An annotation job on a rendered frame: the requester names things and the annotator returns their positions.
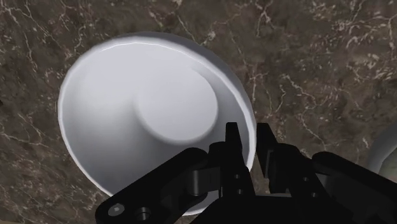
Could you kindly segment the grey round bowl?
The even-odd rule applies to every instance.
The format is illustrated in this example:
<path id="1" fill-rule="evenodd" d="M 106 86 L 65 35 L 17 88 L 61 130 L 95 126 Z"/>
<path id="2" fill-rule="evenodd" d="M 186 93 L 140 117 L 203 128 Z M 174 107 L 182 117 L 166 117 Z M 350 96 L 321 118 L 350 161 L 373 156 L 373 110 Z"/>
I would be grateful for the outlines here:
<path id="1" fill-rule="evenodd" d="M 390 124 L 375 138 L 366 168 L 397 183 L 397 122 Z"/>

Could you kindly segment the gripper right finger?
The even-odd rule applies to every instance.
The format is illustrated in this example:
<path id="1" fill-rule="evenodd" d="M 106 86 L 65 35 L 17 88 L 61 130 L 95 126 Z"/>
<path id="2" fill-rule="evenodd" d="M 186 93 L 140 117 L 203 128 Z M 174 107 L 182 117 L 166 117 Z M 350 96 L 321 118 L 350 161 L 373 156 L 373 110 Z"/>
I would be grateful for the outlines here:
<path id="1" fill-rule="evenodd" d="M 303 224 L 397 224 L 397 183 L 334 153 L 306 157 L 256 126 L 256 152 L 271 193 L 288 193 Z"/>

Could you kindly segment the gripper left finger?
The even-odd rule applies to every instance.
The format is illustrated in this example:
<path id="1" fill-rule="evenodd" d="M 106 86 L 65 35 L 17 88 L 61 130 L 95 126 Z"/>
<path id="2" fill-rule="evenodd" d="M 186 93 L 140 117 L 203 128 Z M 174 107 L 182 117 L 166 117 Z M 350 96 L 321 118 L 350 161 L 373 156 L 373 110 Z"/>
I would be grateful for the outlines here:
<path id="1" fill-rule="evenodd" d="M 242 156 L 237 123 L 208 151 L 187 148 L 102 202 L 96 224 L 174 224 L 187 210 L 217 191 L 221 208 L 255 195 Z"/>

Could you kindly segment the white bowl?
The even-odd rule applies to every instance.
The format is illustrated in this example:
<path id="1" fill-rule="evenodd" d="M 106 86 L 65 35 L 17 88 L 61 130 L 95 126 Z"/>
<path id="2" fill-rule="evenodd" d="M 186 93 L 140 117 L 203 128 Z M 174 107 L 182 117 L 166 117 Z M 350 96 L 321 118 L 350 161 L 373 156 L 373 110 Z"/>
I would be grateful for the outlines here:
<path id="1" fill-rule="evenodd" d="M 61 85 L 62 138 L 84 175 L 108 195 L 96 210 L 114 223 L 146 213 L 150 196 L 235 122 L 252 168 L 256 122 L 237 75 L 215 53 L 163 32 L 135 32 L 95 45 Z"/>

